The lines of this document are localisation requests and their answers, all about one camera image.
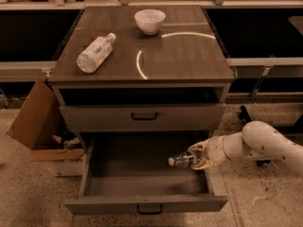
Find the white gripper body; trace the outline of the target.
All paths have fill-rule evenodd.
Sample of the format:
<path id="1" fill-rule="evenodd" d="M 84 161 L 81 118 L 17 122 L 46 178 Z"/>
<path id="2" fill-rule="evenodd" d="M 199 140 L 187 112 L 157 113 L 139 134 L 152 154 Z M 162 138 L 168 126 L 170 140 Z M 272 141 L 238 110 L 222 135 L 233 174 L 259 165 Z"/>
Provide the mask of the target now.
<path id="1" fill-rule="evenodd" d="M 226 161 L 226 155 L 223 150 L 222 136 L 214 136 L 206 141 L 205 157 L 214 166 L 219 166 Z"/>

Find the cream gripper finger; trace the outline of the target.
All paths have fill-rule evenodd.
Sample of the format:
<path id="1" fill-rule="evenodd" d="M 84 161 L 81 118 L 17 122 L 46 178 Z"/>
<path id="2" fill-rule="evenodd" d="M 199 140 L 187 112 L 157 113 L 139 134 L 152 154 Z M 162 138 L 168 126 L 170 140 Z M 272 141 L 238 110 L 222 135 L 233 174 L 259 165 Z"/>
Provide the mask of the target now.
<path id="1" fill-rule="evenodd" d="M 201 152 L 206 152 L 206 146 L 207 146 L 208 141 L 200 141 L 198 143 L 193 144 L 190 146 L 187 151 L 188 152 L 196 152 L 196 151 L 201 151 Z"/>
<path id="2" fill-rule="evenodd" d="M 194 170 L 201 170 L 206 169 L 209 167 L 214 166 L 215 163 L 208 159 L 207 157 L 197 157 L 193 160 L 193 164 L 191 165 L 191 168 Z"/>

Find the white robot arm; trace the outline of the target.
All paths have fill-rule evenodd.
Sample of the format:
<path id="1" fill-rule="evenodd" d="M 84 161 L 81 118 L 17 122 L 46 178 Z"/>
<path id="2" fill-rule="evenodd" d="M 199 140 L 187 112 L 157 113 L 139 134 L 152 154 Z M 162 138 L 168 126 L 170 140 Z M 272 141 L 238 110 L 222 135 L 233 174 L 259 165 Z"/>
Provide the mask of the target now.
<path id="1" fill-rule="evenodd" d="M 242 158 L 279 160 L 291 170 L 303 175 L 303 147 L 261 121 L 247 123 L 241 132 L 213 136 L 198 142 L 187 151 L 194 155 L 191 167 L 196 170 Z"/>

